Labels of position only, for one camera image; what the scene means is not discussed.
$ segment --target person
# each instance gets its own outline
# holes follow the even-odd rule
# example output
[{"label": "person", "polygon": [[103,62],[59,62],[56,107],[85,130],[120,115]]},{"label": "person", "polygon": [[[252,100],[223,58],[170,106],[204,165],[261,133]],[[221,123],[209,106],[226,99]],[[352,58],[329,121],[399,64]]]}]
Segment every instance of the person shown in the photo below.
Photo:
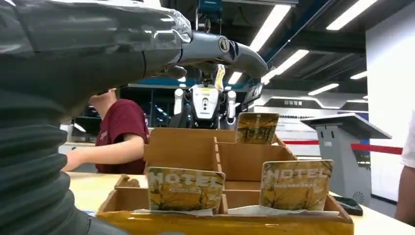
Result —
[{"label": "person", "polygon": [[412,110],[412,119],[401,162],[404,167],[399,182],[395,219],[415,226],[415,110]]},{"label": "person", "polygon": [[102,119],[95,147],[68,152],[68,163],[62,171],[93,163],[98,173],[143,173],[144,144],[149,140],[144,112],[131,100],[117,99],[115,90],[110,89],[89,99],[89,104]]}]

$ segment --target man's arm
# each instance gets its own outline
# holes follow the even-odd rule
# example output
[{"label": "man's arm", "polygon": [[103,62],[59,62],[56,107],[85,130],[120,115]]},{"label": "man's arm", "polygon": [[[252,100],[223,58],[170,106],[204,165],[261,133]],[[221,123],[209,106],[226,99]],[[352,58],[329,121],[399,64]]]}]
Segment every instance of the man's arm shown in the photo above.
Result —
[{"label": "man's arm", "polygon": [[68,163],[62,171],[73,170],[85,163],[115,165],[141,159],[144,155],[144,140],[135,134],[124,134],[123,137],[123,142],[68,152]]},{"label": "man's arm", "polygon": [[415,226],[415,168],[404,166],[395,219]]}]

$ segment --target white sleeve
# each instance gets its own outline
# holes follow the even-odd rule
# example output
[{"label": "white sleeve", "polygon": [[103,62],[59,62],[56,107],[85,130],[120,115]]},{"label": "white sleeve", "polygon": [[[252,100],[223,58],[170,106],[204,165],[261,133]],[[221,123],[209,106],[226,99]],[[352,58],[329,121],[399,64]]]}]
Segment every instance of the white sleeve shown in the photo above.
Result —
[{"label": "white sleeve", "polygon": [[403,165],[415,168],[415,110],[412,110],[408,137],[402,151]]}]

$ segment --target red barrier tape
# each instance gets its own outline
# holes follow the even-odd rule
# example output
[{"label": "red barrier tape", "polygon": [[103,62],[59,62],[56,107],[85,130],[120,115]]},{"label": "red barrier tape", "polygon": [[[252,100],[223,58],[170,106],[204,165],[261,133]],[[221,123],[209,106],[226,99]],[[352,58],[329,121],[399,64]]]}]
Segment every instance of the red barrier tape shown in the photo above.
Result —
[{"label": "red barrier tape", "polygon": [[[285,144],[297,144],[297,145],[318,145],[319,141],[284,141]],[[379,152],[379,153],[390,153],[401,155],[402,148],[400,147],[387,147],[387,146],[379,146],[379,145],[370,145],[370,144],[360,144],[360,143],[353,143],[350,145],[351,149],[358,150],[358,151],[371,151],[371,152]]]},{"label": "red barrier tape", "polygon": [[351,144],[351,149],[361,150],[361,151],[379,152],[379,153],[391,153],[391,154],[397,154],[397,155],[402,154],[402,148],[399,148],[399,147],[386,147],[386,146],[359,144],[359,143]]}]

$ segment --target man's hand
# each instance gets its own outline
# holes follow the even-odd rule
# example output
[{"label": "man's hand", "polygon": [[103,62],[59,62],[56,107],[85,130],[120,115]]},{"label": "man's hand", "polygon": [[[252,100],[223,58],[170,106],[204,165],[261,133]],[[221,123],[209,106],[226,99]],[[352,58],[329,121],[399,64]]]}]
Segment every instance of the man's hand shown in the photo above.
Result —
[{"label": "man's hand", "polygon": [[68,163],[61,171],[71,171],[85,163],[81,150],[69,151],[66,153],[66,156],[68,157]]}]

